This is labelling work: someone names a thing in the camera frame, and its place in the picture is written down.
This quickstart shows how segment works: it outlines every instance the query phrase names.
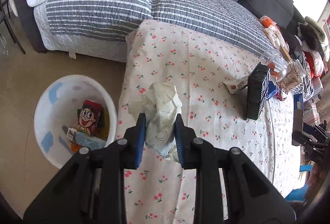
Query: crumpled wrapper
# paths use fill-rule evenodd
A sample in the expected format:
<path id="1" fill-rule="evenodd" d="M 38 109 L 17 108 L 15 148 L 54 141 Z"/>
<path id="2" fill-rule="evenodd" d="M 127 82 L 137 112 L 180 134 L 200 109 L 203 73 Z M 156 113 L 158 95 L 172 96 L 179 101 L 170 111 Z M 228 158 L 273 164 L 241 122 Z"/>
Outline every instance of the crumpled wrapper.
<path id="1" fill-rule="evenodd" d="M 128 113 L 135 121 L 140 113 L 146 115 L 146 146 L 164 159 L 177 161 L 173 129 L 182 107 L 177 88 L 165 82 L 153 83 L 142 96 L 142 101 L 128 104 Z"/>

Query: beige floor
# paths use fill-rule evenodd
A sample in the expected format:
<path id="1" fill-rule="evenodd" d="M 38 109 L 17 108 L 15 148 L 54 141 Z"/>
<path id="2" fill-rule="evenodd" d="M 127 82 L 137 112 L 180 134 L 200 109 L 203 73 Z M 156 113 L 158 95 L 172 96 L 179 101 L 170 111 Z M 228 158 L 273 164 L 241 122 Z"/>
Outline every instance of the beige floor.
<path id="1" fill-rule="evenodd" d="M 40 151 L 33 127 L 34 109 L 43 91 L 55 80 L 82 74 L 97 80 L 111 95 L 116 108 L 125 64 L 65 52 L 35 52 L 20 26 L 14 32 L 26 50 L 23 55 L 11 40 L 5 24 L 0 25 L 10 48 L 0 56 L 0 190 L 19 216 L 57 172 Z"/>

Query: sofa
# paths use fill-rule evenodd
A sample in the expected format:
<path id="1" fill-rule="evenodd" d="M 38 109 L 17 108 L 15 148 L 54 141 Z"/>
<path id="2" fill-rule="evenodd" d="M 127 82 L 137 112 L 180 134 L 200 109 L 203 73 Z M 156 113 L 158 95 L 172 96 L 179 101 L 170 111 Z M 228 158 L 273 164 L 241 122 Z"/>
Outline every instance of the sofa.
<path id="1" fill-rule="evenodd" d="M 289 35 L 297 33 L 297 22 L 304 22 L 292 0 L 74 1 L 46 0 L 30 7 L 26 0 L 14 0 L 22 27 L 37 52 L 63 50 L 125 62 L 125 36 L 144 19 L 156 19 L 260 56 L 271 45 L 258 18 L 271 17 Z M 59 2 L 60 10 L 52 5 Z M 84 13 L 75 12 L 81 7 Z"/>

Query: red juice box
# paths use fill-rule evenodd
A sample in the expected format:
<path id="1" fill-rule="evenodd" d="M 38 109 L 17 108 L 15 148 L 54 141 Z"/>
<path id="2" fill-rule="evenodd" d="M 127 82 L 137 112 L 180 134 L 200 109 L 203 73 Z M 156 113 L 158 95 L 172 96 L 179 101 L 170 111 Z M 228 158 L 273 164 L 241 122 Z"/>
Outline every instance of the red juice box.
<path id="1" fill-rule="evenodd" d="M 102 105 L 91 100 L 85 100 L 79 114 L 77 131 L 82 131 L 89 136 L 96 135 L 97 124 L 102 112 Z"/>

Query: silver bolt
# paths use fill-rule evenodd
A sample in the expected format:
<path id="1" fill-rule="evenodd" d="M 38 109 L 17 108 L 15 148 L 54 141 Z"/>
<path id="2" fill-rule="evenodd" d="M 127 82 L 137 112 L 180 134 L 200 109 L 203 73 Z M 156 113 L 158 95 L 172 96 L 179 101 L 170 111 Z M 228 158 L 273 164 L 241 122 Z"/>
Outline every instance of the silver bolt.
<path id="1" fill-rule="evenodd" d="M 240 149 L 237 147 L 234 147 L 231 149 L 232 154 L 239 155 L 240 154 Z"/>
<path id="2" fill-rule="evenodd" d="M 126 145 L 127 144 L 127 139 L 126 138 L 120 138 L 117 140 L 117 143 L 119 145 Z"/>
<path id="3" fill-rule="evenodd" d="M 87 147 L 82 147 L 80 150 L 79 150 L 79 153 L 80 154 L 86 154 L 86 153 L 88 153 L 90 150 L 89 150 L 89 148 L 87 148 Z"/>
<path id="4" fill-rule="evenodd" d="M 200 145 L 200 144 L 202 144 L 202 143 L 204 142 L 204 140 L 201 139 L 201 138 L 194 138 L 193 142 L 194 142 L 195 144 Z"/>

